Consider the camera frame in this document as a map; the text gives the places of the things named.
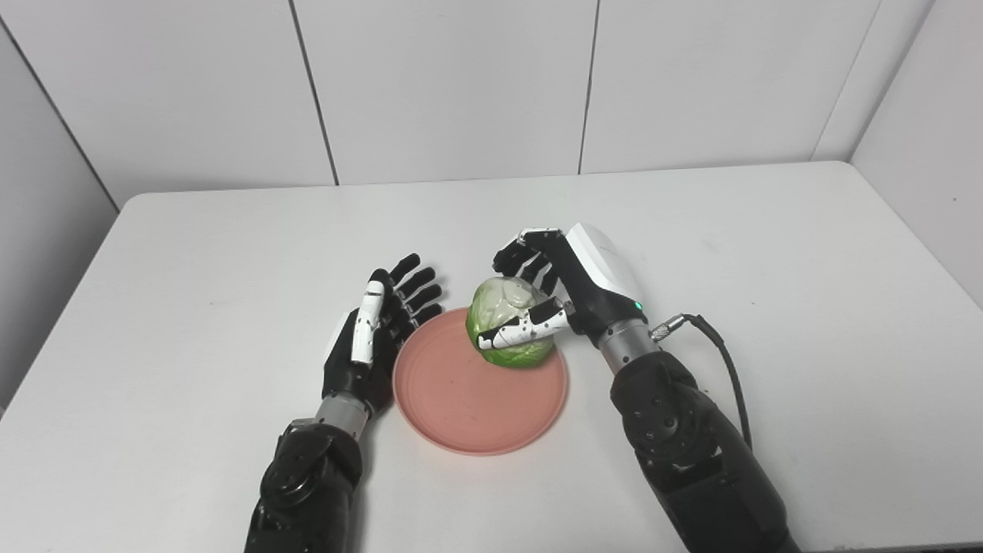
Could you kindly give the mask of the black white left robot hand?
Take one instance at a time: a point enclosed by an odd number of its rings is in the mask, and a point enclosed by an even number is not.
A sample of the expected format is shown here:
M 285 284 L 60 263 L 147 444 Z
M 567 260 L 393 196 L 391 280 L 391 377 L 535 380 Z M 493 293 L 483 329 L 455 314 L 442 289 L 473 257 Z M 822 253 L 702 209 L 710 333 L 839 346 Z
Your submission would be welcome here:
M 433 267 L 411 253 L 390 270 L 379 267 L 361 300 L 344 315 L 323 365 L 322 397 L 348 396 L 374 416 L 389 406 L 396 358 L 410 336 L 442 314 Z

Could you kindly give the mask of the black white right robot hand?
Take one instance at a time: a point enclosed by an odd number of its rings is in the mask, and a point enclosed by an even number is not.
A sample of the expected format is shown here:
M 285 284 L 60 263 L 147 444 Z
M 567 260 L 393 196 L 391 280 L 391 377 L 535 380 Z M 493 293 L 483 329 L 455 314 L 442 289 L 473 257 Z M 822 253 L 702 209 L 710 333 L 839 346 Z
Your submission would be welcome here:
M 548 298 L 482 330 L 473 339 L 477 349 L 520 346 L 566 329 L 586 336 L 617 365 L 659 349 L 627 263 L 597 228 L 527 228 L 495 254 L 492 269 L 527 283 L 540 279 Z

